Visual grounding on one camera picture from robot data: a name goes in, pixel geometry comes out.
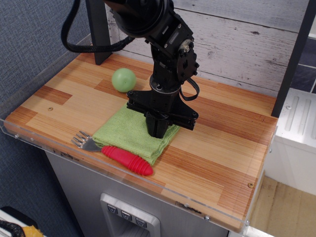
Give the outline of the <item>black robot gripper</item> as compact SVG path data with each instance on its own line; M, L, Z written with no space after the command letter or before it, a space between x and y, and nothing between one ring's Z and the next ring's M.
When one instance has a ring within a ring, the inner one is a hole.
M193 130L198 119L198 113L184 103L198 95L186 97L180 88L171 93L131 90L127 97L127 107L146 117L147 132L152 137L163 138L172 125Z

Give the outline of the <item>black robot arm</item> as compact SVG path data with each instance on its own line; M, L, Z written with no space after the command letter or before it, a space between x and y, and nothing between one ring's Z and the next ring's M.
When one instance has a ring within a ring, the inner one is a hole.
M107 0L118 27L131 38L144 38L151 46L154 61L149 91L131 90L127 107L143 113L149 135L163 138L169 126L193 130L198 113L185 104L197 95L185 96L188 82L199 64L194 52L193 32L174 11L170 0Z

